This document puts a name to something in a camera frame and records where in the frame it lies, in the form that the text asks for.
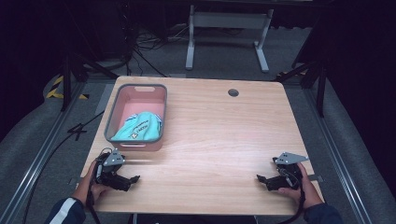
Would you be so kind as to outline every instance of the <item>gray metal bracket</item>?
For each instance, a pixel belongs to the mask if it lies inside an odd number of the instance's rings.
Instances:
[[[283,152],[276,160],[275,164],[282,164],[282,165],[288,165],[288,164],[294,164],[296,162],[300,161],[308,161],[309,158],[305,156],[300,156],[296,154],[292,154],[289,152]]]
[[[119,150],[114,148],[104,162],[104,166],[122,165],[124,163],[125,159],[121,156]]]

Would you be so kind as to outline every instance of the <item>white sleeve stripe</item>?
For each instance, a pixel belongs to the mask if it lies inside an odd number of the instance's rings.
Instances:
[[[62,223],[64,219],[67,217],[67,213],[69,212],[70,208],[73,206],[75,202],[76,200],[72,198],[68,198],[66,201],[64,201],[64,204],[62,204],[61,209],[59,209],[59,212],[56,214],[56,216],[52,219],[52,221],[49,224]]]

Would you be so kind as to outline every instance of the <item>teal towel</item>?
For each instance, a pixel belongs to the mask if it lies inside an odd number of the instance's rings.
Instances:
[[[111,140],[154,141],[160,137],[162,121],[151,112],[133,114]]]

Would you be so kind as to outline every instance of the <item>grommet hole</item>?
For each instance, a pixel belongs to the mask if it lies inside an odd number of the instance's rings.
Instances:
[[[239,91],[236,89],[230,89],[228,90],[228,94],[231,95],[232,97],[236,97],[239,95]]]

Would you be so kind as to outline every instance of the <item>person's arm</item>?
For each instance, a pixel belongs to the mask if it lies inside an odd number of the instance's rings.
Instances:
[[[90,187],[91,176],[95,164],[96,161],[91,164],[88,173],[81,179],[81,182],[78,184],[71,197],[62,199],[53,205],[45,223],[78,224],[85,221],[84,206],[87,202],[88,188]],[[111,188],[104,185],[93,184],[91,191],[94,200],[96,201],[102,192],[107,189]]]
[[[305,192],[304,219],[308,224],[338,224],[344,223],[338,211],[324,203],[318,195],[315,186],[311,183],[305,167],[297,163],[303,175],[302,184]],[[299,189],[280,188],[278,193],[291,197],[297,205],[300,202],[301,192]]]

